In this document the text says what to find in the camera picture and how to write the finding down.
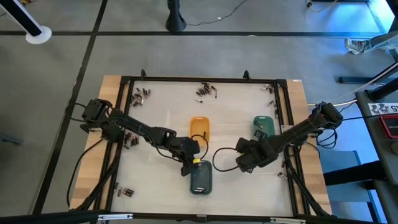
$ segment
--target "gray floor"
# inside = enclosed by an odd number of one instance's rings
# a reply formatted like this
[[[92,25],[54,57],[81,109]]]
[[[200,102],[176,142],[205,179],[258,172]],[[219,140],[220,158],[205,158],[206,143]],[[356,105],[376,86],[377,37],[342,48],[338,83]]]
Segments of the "gray floor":
[[[192,24],[212,21],[231,12],[239,2],[186,0],[182,1],[182,14]],[[377,15],[386,10],[379,2],[371,2]],[[100,4],[101,0],[37,0],[27,10],[53,30],[90,31]],[[324,5],[316,3],[315,7]],[[165,31],[167,16],[166,1],[109,0],[100,30]],[[391,18],[382,14],[380,20],[388,27]],[[0,30],[20,28],[0,17]],[[187,30],[379,32],[363,3],[338,3],[315,14],[305,8],[305,1],[296,0],[248,0],[230,18]],[[0,184],[0,216],[30,212],[88,39],[56,36],[34,46],[23,37],[0,36],[0,131],[24,140],[21,146],[0,143],[0,177],[4,180]],[[349,54],[343,41],[344,37],[97,37],[78,102],[87,103],[98,96],[104,75],[138,75],[142,68],[149,76],[238,78],[249,70],[253,78],[302,79],[309,103],[328,101],[358,87],[337,84],[337,77],[372,77],[394,61],[389,52],[381,50]],[[345,117],[358,115],[356,106],[343,112]],[[377,159],[361,120],[343,123],[338,132],[335,150],[357,150],[361,162]],[[44,212],[67,210],[67,184],[85,141],[86,134],[71,123]],[[358,213],[363,209],[356,205],[341,209],[351,209],[349,215],[355,214],[357,219],[369,219],[367,213]]]

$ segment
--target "concrete floor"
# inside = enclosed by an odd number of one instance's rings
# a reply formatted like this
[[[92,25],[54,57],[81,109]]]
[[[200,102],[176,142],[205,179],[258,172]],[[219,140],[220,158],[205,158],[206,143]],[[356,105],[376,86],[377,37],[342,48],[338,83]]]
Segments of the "concrete floor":
[[[36,0],[27,10],[53,30],[91,31],[101,2]],[[212,21],[229,14],[239,3],[184,0],[182,14],[192,24]],[[326,5],[316,3],[315,7]],[[371,1],[370,9],[388,30],[393,17],[384,13],[388,10],[385,3]],[[166,31],[167,16],[166,1],[109,0],[99,30]],[[0,17],[0,31],[4,30],[20,28]],[[221,22],[188,26],[186,30],[319,32],[320,36],[97,37],[77,102],[87,103],[96,98],[104,75],[138,75],[143,68],[149,76],[240,78],[243,71],[249,70],[253,78],[302,79],[307,101],[318,103],[358,87],[337,84],[337,77],[372,77],[394,61],[389,52],[381,50],[361,55],[347,53],[342,32],[359,37],[380,32],[364,3],[338,3],[314,13],[306,9],[305,1],[248,0]],[[323,32],[337,33],[337,37],[326,37]],[[0,112],[0,131],[24,140],[21,146],[0,145],[0,216],[30,212],[89,38],[54,36],[45,44],[29,45],[23,36],[0,35],[0,105],[6,109]],[[74,117],[79,113],[75,109]],[[352,106],[343,116],[359,116],[359,110]],[[377,159],[363,121],[348,121],[338,132],[335,150],[357,150],[362,163]],[[78,124],[71,123],[44,212],[67,210],[68,181],[86,137]],[[357,205],[349,208],[344,208],[349,211],[348,216],[369,219]]]

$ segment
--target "sticker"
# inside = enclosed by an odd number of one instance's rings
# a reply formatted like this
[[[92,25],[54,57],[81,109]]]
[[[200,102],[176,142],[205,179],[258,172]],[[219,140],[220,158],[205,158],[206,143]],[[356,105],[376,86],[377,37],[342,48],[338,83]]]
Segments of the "sticker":
[[[398,103],[368,103],[372,115],[398,113]]]

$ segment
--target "wooden table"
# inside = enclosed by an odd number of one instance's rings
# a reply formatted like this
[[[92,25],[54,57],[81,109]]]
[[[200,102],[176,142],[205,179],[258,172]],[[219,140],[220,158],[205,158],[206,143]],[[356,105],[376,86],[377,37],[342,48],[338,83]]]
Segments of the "wooden table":
[[[100,89],[98,98],[108,100],[113,105],[116,104],[116,98],[118,96],[119,84],[121,76],[108,75],[104,77],[103,84]],[[304,95],[303,85],[301,80],[287,80],[290,105],[292,108],[292,114],[294,123],[297,124],[302,120],[306,119],[309,115],[307,102]],[[127,85],[124,89],[121,105],[125,105],[127,98]],[[280,94],[280,100],[282,105],[282,114],[284,120],[287,121],[287,110],[285,108],[284,96]],[[86,148],[90,147],[100,138],[100,132],[90,133],[86,142]],[[315,144],[315,140],[309,138],[310,143]],[[93,187],[98,183],[100,177],[101,166],[104,159],[106,142],[100,143],[97,148],[88,153],[81,162],[80,170],[78,172],[75,189],[73,191],[73,197],[71,200],[70,208],[79,206],[87,195],[93,190]],[[325,181],[323,179],[322,167],[319,160],[318,152],[308,144],[304,144],[300,153],[302,161],[302,169],[305,177],[305,184],[309,191],[314,196],[315,200],[322,206],[322,208],[331,213],[331,207],[326,191]],[[108,193],[108,184],[104,187],[100,208],[105,207],[105,201]],[[303,213],[303,203],[299,188],[295,188],[298,210],[299,213]]]

